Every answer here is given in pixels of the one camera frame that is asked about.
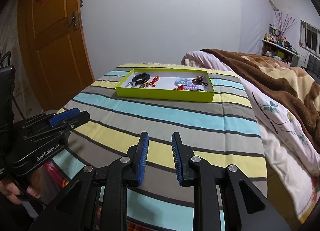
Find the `decorative branch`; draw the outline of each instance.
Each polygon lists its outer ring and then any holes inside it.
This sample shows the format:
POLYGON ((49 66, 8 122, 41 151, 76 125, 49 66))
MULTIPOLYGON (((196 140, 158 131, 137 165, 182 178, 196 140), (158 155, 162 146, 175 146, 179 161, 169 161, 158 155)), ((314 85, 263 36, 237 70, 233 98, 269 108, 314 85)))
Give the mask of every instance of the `decorative branch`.
POLYGON ((281 35, 283 36, 284 33, 286 33, 292 26, 297 24, 295 19, 293 17, 289 17, 288 14, 286 15, 285 19, 283 20, 283 14, 279 11, 276 11, 276 18, 279 26, 279 31, 281 32, 281 35))

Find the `blue spiral hair tie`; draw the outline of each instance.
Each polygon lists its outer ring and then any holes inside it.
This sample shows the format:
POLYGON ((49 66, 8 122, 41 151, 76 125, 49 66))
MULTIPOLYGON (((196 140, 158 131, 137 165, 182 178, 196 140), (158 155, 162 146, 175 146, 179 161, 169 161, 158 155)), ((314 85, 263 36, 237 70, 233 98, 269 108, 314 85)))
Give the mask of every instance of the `blue spiral hair tie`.
POLYGON ((183 85, 183 84, 192 84, 192 79, 189 78, 179 78, 176 80, 176 84, 178 86, 183 85))

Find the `bed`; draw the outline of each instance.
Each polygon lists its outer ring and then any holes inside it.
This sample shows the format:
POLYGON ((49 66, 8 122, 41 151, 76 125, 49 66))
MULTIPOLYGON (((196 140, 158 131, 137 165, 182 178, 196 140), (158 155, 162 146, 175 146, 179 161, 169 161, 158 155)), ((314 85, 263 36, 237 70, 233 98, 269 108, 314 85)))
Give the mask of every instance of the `bed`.
MULTIPOLYGON (((267 73, 279 66, 256 56, 250 62, 265 62, 261 66, 268 67, 267 73)), ((170 147, 171 134, 178 131, 211 164, 238 165, 297 230, 320 196, 319 156, 309 139, 301 138, 299 121, 211 53, 190 52, 181 63, 124 64, 74 97, 60 112, 77 107, 90 113, 90 122, 71 133, 69 148, 45 164, 46 172, 64 187, 83 166, 102 167, 124 155, 147 131, 145 181, 139 189, 127 190, 129 230, 192 230, 193 188, 178 185, 170 147), (205 69, 215 89, 213 102, 118 98, 116 84, 137 67, 205 69), (285 121, 275 124, 281 131, 270 123, 276 120, 285 121)), ((220 218, 224 230, 221 200, 220 218)))
POLYGON ((297 230, 319 199, 320 86, 299 67, 260 55, 204 49, 181 63, 236 71, 259 124, 268 199, 297 230))
MULTIPOLYGON (((137 67, 186 68, 121 65, 68 102, 60 112, 77 107, 88 111, 91 119, 71 133, 67 150, 45 164, 61 187, 85 165, 109 165, 147 131, 149 152, 143 185, 127 189, 129 230, 191 231, 194 191, 193 187, 180 187, 176 178, 171 135, 177 131, 196 155, 221 167, 236 164, 267 196, 260 130, 237 74, 207 69, 215 88, 212 103, 118 98, 117 82, 137 67)), ((220 217, 224 230, 222 210, 220 217)))

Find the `human hand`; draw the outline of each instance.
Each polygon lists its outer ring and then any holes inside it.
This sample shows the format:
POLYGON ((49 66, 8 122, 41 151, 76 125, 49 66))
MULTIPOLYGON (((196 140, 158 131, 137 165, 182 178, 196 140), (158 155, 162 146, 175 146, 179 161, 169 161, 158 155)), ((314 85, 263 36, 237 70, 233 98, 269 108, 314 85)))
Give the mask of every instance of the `human hand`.
MULTIPOLYGON (((28 178, 30 186, 28 186, 27 193, 35 198, 41 196, 42 178, 41 171, 37 169, 31 173, 28 178)), ((14 204, 21 204, 21 201, 16 197, 20 195, 21 191, 12 183, 10 178, 4 178, 0 181, 0 192, 7 197, 14 204)))

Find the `door handle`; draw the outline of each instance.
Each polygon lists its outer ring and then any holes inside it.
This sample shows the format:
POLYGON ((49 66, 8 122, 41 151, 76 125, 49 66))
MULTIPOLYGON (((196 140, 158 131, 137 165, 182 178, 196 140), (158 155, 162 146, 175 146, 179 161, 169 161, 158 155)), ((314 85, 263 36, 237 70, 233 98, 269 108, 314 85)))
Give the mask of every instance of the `door handle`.
POLYGON ((67 19, 63 24, 64 27, 70 27, 72 25, 73 30, 79 29, 78 15, 77 11, 73 11, 71 14, 71 18, 67 19))

